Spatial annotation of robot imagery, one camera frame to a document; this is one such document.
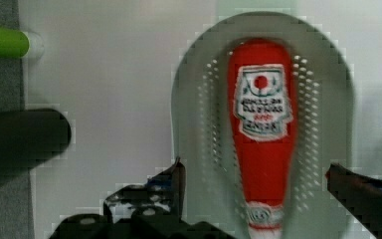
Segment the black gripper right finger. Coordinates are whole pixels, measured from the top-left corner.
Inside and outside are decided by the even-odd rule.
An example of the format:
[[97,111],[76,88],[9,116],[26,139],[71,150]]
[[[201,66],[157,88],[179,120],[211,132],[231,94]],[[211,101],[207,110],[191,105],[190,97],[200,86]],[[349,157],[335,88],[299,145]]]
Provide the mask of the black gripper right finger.
[[382,180],[331,163],[325,173],[327,190],[371,234],[382,239]]

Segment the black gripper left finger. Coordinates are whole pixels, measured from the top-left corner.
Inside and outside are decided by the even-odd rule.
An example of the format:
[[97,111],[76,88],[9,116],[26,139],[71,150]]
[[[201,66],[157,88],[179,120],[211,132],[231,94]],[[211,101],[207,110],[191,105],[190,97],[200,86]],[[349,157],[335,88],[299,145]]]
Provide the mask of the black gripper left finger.
[[189,224],[181,218],[185,185],[185,166],[176,158],[146,183],[108,196],[102,214],[64,219],[49,239],[235,239],[206,221]]

